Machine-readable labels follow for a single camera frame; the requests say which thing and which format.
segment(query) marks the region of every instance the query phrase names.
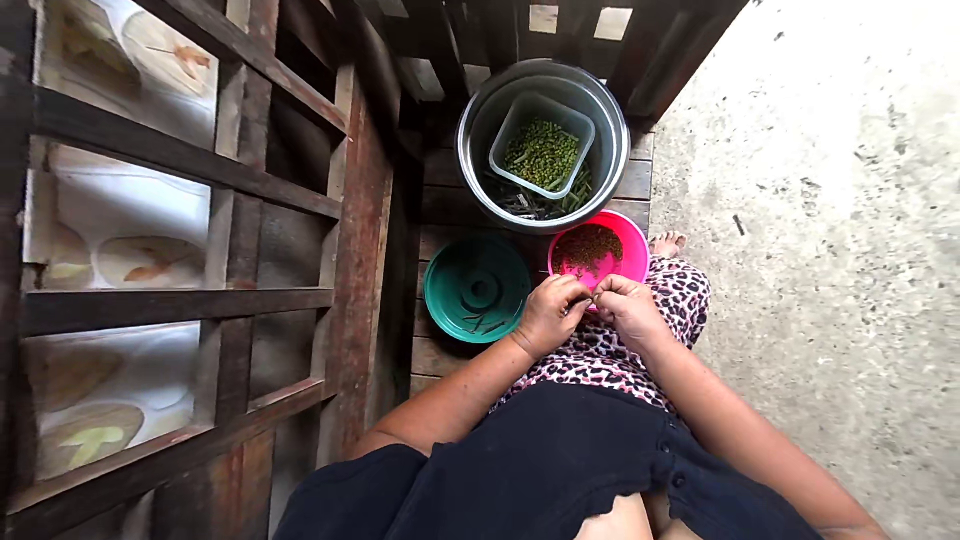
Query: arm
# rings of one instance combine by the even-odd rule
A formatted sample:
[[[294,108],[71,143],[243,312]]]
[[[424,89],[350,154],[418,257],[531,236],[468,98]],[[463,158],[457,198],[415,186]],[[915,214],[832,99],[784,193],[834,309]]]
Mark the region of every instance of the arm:
[[[594,291],[600,314],[643,357],[660,389],[709,452],[780,493],[831,539],[887,538],[824,468],[756,413],[673,337],[649,287],[619,276]]]
[[[569,312],[567,305],[589,294],[573,276],[548,278],[527,297],[515,331],[377,422],[357,443],[352,457],[396,443],[430,455],[434,443],[463,439],[517,379],[573,334],[590,300]]]

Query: green bowl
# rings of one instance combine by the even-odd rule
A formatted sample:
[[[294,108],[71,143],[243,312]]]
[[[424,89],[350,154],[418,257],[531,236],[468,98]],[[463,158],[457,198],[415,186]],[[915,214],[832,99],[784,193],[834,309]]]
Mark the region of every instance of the green bowl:
[[[493,235],[448,244],[423,275],[430,316],[467,343],[492,343],[513,331],[531,290],[523,257]]]

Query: transparent plastic container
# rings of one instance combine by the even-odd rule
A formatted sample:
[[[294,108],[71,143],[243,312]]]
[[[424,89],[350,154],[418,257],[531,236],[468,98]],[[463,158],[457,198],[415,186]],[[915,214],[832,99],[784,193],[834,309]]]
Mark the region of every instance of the transparent plastic container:
[[[570,169],[570,176],[561,184],[559,191],[547,191],[504,169],[503,159],[507,154],[507,146],[510,141],[514,139],[520,129],[537,118],[557,124],[565,132],[578,139],[577,160],[573,163],[573,168]],[[493,146],[490,149],[490,167],[493,172],[503,178],[520,184],[547,199],[563,199],[570,192],[570,188],[573,187],[573,180],[577,177],[577,173],[587,157],[587,150],[593,144],[595,136],[596,129],[588,116],[552,99],[545,98],[536,92],[524,92],[517,96],[510,106],[507,118],[503,121],[500,132],[496,134],[496,139],[493,140]]]

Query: bare foot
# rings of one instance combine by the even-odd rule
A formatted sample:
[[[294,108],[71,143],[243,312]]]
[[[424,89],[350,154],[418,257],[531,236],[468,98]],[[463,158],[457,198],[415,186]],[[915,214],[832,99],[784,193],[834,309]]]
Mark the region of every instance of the bare foot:
[[[674,258],[686,245],[686,234],[670,231],[654,236],[651,253],[664,258]]]

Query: concrete floor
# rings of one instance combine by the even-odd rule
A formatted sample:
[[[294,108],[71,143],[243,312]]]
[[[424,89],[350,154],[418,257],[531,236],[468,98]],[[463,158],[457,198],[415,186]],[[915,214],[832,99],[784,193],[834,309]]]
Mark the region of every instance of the concrete floor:
[[[713,283],[695,351],[894,538],[960,537],[958,19],[754,0],[656,128],[651,232]]]

